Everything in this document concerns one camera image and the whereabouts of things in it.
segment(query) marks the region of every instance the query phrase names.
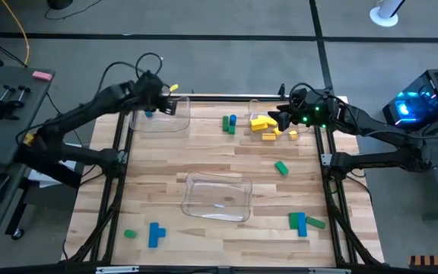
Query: yellow toy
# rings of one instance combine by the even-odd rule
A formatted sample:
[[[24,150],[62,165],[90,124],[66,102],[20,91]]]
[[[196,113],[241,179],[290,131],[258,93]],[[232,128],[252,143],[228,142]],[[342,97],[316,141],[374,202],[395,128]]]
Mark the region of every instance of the yellow toy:
[[[274,128],[273,133],[276,135],[281,135],[281,133],[283,133],[283,132],[281,132],[280,129],[278,129],[278,128]]]
[[[263,133],[262,140],[263,141],[276,141],[277,136],[274,133]]]
[[[275,121],[275,119],[268,117],[268,116],[258,115],[258,119],[262,119],[269,126],[276,126],[277,125],[277,121]]]
[[[298,139],[298,133],[295,130],[292,130],[288,133],[290,136],[290,140],[295,141]]]
[[[249,122],[251,123],[251,130],[254,132],[268,128],[268,125],[262,119],[252,119]]]

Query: wooden table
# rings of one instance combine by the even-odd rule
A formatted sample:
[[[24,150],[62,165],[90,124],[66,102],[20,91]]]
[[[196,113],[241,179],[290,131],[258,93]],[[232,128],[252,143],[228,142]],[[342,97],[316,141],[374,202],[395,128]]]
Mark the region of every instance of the wooden table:
[[[264,106],[274,109],[277,104]],[[238,117],[236,135],[222,132],[221,118],[230,114]],[[334,266],[313,129],[301,134],[295,142],[254,142],[249,136],[247,103],[192,103],[191,116],[188,138],[143,139],[135,133],[112,263]],[[97,120],[92,148],[111,147],[117,117],[107,115]],[[357,153],[354,136],[340,132],[334,136],[338,151]],[[287,165],[290,170],[287,177],[275,169],[276,161]],[[252,214],[249,220],[236,223],[184,215],[180,205],[185,178],[194,171],[242,174],[250,178]],[[94,170],[87,177],[99,172]],[[78,191],[65,245],[69,255],[75,253],[96,225],[103,182],[103,178],[93,180]],[[368,194],[350,180],[344,181],[344,190],[354,232],[372,255],[383,261]],[[287,215],[290,212],[305,212],[325,221],[327,227],[321,230],[308,225],[308,237],[298,237],[297,231],[289,229]],[[167,236],[159,240],[155,249],[148,248],[150,222],[159,222],[167,229]],[[137,231],[138,237],[125,238],[125,229]],[[340,235],[344,258],[347,258],[344,234],[340,232]],[[101,253],[105,244],[106,236],[103,236]]]

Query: red object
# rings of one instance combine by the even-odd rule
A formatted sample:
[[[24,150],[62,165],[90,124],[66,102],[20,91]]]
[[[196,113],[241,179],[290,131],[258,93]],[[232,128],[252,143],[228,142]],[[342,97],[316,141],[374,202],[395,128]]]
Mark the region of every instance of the red object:
[[[45,72],[34,72],[32,76],[36,79],[45,80],[45,81],[51,81],[52,75],[45,73]]]

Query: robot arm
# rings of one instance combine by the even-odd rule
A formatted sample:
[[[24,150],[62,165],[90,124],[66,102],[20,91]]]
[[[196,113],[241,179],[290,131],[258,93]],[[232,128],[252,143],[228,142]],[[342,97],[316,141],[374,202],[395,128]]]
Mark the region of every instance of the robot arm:
[[[54,162],[72,160],[87,165],[97,164],[105,175],[116,177],[122,171],[126,155],[111,148],[94,151],[66,145],[63,142],[64,135],[108,113],[159,110],[174,115],[176,102],[162,95],[162,87],[163,82],[149,71],[143,73],[135,83],[127,81],[111,85],[90,102],[45,121],[36,132],[31,147],[23,149],[36,155],[45,155]]]
[[[401,167],[421,172],[430,168],[430,151],[420,139],[412,139],[408,132],[371,118],[364,110],[346,104],[328,91],[307,91],[305,88],[290,93],[290,102],[277,106],[279,111],[268,112],[283,131],[290,123],[319,126],[350,135],[370,136],[394,145],[395,152],[372,155],[349,155],[344,152],[323,155],[323,164],[333,176],[344,179],[355,168]]]

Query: clear plastic container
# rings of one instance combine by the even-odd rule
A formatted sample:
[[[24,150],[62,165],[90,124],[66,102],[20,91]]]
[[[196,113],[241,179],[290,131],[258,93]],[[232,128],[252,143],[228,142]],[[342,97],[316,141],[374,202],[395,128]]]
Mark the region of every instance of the clear plastic container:
[[[188,97],[175,99],[175,115],[160,111],[146,117],[144,111],[134,111],[129,121],[131,129],[139,133],[140,138],[185,138],[189,136],[191,103]]]
[[[182,202],[186,215],[222,221],[247,221],[251,214],[252,184],[241,176],[190,173]]]
[[[288,104],[288,102],[278,102],[277,105],[280,104]],[[249,121],[251,121],[252,119],[256,119],[258,118],[258,116],[263,115],[263,116],[268,116],[268,111],[278,111],[276,109],[274,105],[271,104],[271,102],[269,103],[262,103],[258,100],[251,100],[248,104],[248,111],[249,111]],[[246,134],[250,134],[251,139],[253,141],[263,141],[263,133],[273,133],[273,129],[276,128],[277,126],[268,126],[267,129],[263,129],[263,130],[259,130],[259,131],[255,131],[253,132],[251,129],[248,129],[249,131],[246,130]],[[265,142],[277,142],[277,141],[283,141],[283,142],[297,142],[297,139],[292,140],[290,138],[289,132],[297,132],[297,139],[300,137],[300,133],[304,133],[306,131],[308,131],[308,129],[301,129],[298,125],[294,125],[294,124],[290,124],[290,126],[288,127],[288,129],[286,129],[285,131],[282,132],[281,135],[277,135],[276,136],[276,140],[275,141],[265,141]]]

